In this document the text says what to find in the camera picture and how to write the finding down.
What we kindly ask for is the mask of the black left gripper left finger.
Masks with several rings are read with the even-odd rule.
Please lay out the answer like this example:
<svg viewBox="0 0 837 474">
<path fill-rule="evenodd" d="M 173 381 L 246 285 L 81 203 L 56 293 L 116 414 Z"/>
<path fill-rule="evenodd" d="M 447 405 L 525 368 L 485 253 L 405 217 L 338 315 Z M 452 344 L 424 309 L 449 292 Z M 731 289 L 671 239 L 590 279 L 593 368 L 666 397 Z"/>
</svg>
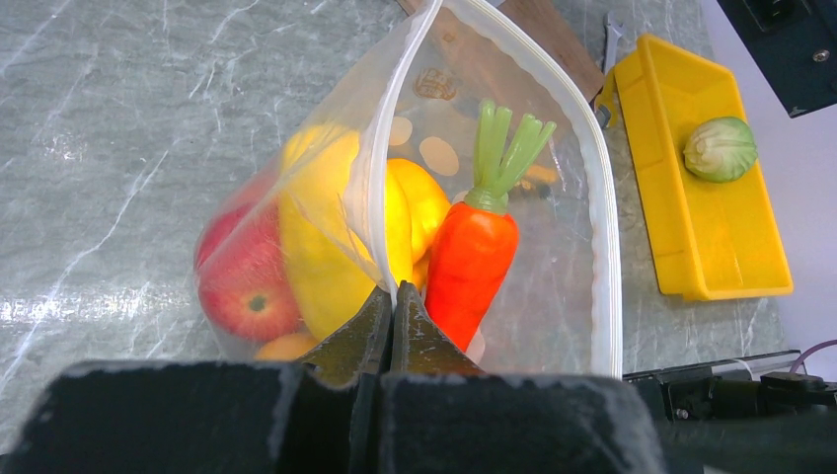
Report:
<svg viewBox="0 0 837 474">
<path fill-rule="evenodd" d="M 393 308 L 375 289 L 298 361 L 88 360 L 36 401 L 5 473 L 368 473 Z"/>
</svg>

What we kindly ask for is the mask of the orange toy fruit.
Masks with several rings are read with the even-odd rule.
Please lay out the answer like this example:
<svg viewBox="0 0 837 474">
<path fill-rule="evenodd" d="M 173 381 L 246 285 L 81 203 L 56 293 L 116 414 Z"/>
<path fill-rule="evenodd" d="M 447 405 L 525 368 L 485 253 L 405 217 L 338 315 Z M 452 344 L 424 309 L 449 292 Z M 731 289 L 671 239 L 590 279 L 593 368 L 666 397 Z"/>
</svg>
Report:
<svg viewBox="0 0 837 474">
<path fill-rule="evenodd" d="M 254 359 L 293 361 L 307 354 L 318 344 L 318 340 L 308 333 L 287 334 L 263 345 L 254 355 Z"/>
</svg>

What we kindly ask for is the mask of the clear dotted zip bag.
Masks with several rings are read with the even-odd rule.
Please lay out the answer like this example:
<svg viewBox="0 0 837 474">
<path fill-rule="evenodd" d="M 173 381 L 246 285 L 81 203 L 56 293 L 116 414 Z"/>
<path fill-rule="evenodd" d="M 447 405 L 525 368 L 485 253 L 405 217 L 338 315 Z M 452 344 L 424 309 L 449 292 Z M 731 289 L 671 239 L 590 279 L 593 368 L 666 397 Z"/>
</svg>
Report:
<svg viewBox="0 0 837 474">
<path fill-rule="evenodd" d="M 410 282 L 413 258 L 406 197 L 388 161 L 405 158 L 425 168 L 452 206 L 472 187 L 483 101 L 512 110 L 509 136 L 525 114 L 555 122 L 534 164 L 556 169 L 558 180 L 551 186 L 520 180 L 509 192 L 518 248 L 465 353 L 495 372 L 620 377 L 619 238 L 603 133 L 569 75 L 489 7 L 487 1 L 416 2 L 295 133 L 320 124 L 358 132 L 343 208 L 369 254 L 372 291 L 391 294 Z M 213 217 L 248 202 L 277 206 L 278 160 L 288 139 Z M 210 324 L 232 357 L 254 357 L 268 343 Z"/>
</svg>

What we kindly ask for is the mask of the yellow toy bell pepper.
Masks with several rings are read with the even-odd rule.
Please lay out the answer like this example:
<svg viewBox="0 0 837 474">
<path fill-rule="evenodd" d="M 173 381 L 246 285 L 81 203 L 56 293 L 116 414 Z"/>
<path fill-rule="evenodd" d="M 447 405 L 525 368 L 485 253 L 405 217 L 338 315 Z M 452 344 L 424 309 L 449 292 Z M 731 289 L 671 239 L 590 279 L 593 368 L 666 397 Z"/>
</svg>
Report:
<svg viewBox="0 0 837 474">
<path fill-rule="evenodd" d="M 436 232 L 451 203 L 436 180 L 419 164 L 405 158 L 393 158 L 387 171 L 401 186 L 411 218 L 413 276 L 410 279 L 423 290 Z"/>
</svg>

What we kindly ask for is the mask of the orange toy carrot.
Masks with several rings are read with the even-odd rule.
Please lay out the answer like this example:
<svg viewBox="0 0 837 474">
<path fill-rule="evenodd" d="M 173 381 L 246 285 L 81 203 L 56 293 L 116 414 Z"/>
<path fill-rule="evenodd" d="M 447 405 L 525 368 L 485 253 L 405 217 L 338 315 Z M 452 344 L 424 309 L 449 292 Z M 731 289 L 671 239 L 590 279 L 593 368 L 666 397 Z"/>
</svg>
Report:
<svg viewBox="0 0 837 474">
<path fill-rule="evenodd" d="M 430 248 L 424 306 L 462 352 L 470 347 L 518 248 L 509 192 L 557 128 L 551 120 L 525 114 L 509 136 L 511 120 L 511 109 L 491 100 L 481 103 L 472 187 L 447 211 Z"/>
</svg>

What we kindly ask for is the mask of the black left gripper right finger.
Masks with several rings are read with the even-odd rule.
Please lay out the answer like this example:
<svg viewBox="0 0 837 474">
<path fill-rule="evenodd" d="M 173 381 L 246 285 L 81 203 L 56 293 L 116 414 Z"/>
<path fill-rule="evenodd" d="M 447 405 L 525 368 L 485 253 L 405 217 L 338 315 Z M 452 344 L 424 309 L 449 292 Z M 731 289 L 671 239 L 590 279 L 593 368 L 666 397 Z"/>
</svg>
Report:
<svg viewBox="0 0 837 474">
<path fill-rule="evenodd" d="M 450 342 L 404 281 L 392 365 L 380 379 L 382 473 L 661 473 L 664 458 L 638 392 L 611 377 L 416 371 Z"/>
</svg>

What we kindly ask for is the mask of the red toy apple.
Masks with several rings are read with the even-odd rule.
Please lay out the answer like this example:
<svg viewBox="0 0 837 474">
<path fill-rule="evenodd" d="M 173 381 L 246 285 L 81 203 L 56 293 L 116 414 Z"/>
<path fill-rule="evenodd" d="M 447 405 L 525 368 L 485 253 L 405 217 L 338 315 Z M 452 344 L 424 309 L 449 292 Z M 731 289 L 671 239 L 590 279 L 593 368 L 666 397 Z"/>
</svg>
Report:
<svg viewBox="0 0 837 474">
<path fill-rule="evenodd" d="M 213 217 L 198 240 L 193 267 L 200 306 L 220 329 L 266 343 L 299 328 L 275 204 L 248 202 Z"/>
</svg>

